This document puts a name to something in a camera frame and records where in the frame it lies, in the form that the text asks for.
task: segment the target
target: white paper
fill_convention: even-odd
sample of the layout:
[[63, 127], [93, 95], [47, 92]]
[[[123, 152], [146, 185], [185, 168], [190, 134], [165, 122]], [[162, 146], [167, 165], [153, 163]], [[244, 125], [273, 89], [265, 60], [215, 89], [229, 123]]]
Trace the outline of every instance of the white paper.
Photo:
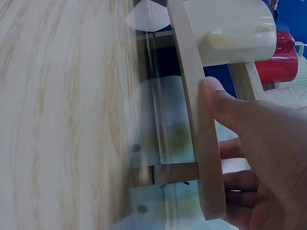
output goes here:
[[147, 32], [155, 32], [170, 25], [166, 7], [150, 0], [141, 0], [127, 16], [126, 23], [134, 29]]

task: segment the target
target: fingernail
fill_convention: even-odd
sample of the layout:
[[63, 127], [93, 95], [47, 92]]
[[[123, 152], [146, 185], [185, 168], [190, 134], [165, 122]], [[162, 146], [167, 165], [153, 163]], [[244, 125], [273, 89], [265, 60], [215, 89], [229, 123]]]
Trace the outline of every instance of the fingernail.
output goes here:
[[205, 77], [204, 80], [205, 89], [210, 91], [217, 91], [217, 90], [223, 90], [225, 91], [222, 84], [214, 77]]

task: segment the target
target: red mug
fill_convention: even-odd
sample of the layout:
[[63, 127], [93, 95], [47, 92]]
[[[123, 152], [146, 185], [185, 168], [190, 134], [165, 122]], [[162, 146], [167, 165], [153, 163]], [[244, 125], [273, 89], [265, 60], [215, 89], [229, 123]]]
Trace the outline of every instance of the red mug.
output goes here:
[[274, 55], [267, 61], [255, 61], [262, 84], [292, 81], [297, 74], [295, 41], [288, 32], [277, 31]]

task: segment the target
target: wooden slat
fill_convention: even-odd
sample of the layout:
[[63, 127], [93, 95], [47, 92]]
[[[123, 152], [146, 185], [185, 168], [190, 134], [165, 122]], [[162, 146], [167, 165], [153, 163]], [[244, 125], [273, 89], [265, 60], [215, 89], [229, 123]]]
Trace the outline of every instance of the wooden slat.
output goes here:
[[198, 179], [196, 162], [153, 166], [154, 184], [173, 184]]
[[174, 184], [197, 180], [198, 166], [196, 162], [160, 164], [131, 169], [132, 187]]
[[168, 0], [167, 10], [173, 28], [180, 63], [194, 154], [199, 167], [200, 205], [206, 219], [226, 214], [221, 158], [213, 117], [201, 91], [204, 80], [201, 58], [182, 0]]
[[228, 65], [239, 99], [265, 100], [263, 87], [254, 62]]

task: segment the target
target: white container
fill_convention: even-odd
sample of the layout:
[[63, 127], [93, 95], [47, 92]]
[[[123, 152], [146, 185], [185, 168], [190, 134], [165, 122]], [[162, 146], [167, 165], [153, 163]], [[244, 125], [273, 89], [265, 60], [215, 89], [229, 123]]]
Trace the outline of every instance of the white container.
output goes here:
[[261, 0], [184, 1], [203, 66], [270, 59], [273, 16]]

